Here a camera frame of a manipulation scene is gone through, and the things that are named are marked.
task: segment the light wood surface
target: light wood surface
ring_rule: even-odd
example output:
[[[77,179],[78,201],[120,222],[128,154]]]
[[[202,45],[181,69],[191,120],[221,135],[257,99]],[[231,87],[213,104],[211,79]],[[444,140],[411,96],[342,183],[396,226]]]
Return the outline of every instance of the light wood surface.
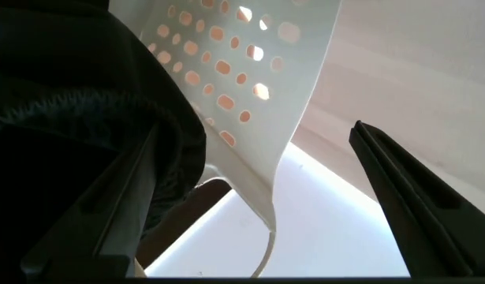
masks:
[[[293,143],[375,198],[348,142],[356,120],[485,211],[485,1],[344,0]]]

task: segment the laundry basket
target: laundry basket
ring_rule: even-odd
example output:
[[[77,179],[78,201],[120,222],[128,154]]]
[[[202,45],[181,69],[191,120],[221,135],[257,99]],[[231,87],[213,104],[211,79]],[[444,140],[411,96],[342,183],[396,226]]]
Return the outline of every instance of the laundry basket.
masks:
[[[201,182],[225,179],[270,230],[256,275],[276,232],[274,174],[315,86],[339,5],[157,0],[139,12],[147,17],[143,27],[134,28],[203,121]]]

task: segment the black plastic part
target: black plastic part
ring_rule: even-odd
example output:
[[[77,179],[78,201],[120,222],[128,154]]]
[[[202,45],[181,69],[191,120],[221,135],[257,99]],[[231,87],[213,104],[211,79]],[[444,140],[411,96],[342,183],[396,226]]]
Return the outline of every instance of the black plastic part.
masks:
[[[28,280],[134,276],[156,184],[158,126],[121,153],[22,259]]]
[[[383,131],[358,121],[349,143],[414,277],[485,276],[485,214]]]

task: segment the black fabric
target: black fabric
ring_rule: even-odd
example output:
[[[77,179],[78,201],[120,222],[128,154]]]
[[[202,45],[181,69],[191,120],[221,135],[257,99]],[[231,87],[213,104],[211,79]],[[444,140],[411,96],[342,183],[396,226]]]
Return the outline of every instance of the black fabric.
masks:
[[[159,167],[166,173],[143,236],[202,174],[200,120],[154,56],[106,10],[57,0],[0,2],[3,257],[16,268],[118,152],[156,122],[175,129],[160,140],[180,151]]]

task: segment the wall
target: wall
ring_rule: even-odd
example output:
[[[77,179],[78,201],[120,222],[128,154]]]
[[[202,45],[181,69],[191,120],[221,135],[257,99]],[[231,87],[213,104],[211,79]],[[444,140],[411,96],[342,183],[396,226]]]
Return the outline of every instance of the wall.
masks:
[[[344,0],[293,142],[375,198],[348,143],[356,120],[485,212],[485,1]]]

